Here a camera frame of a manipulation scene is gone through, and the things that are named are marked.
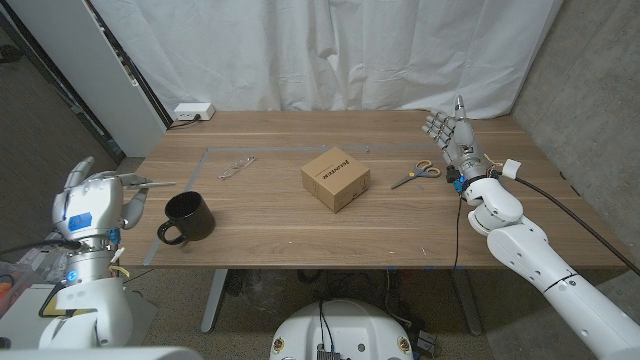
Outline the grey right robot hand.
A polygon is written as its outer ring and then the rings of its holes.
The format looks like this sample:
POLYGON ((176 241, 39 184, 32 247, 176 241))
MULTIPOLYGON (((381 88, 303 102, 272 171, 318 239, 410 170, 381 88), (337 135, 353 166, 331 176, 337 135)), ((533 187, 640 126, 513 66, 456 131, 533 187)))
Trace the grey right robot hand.
POLYGON ((436 142, 445 162, 463 177, 470 180, 486 176, 488 165, 484 161, 484 151, 475 140, 461 95, 454 100, 453 116, 441 112, 429 115, 422 130, 436 142))

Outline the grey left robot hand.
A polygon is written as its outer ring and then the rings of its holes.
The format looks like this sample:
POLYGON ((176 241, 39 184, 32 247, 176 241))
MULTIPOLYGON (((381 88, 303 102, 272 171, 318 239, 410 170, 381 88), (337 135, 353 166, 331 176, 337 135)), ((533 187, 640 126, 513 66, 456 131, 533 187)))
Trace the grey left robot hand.
POLYGON ((54 198, 52 222, 66 240, 107 236, 115 228, 129 230, 142 217, 152 180, 115 171, 89 176, 94 162, 92 156, 80 161, 54 198))

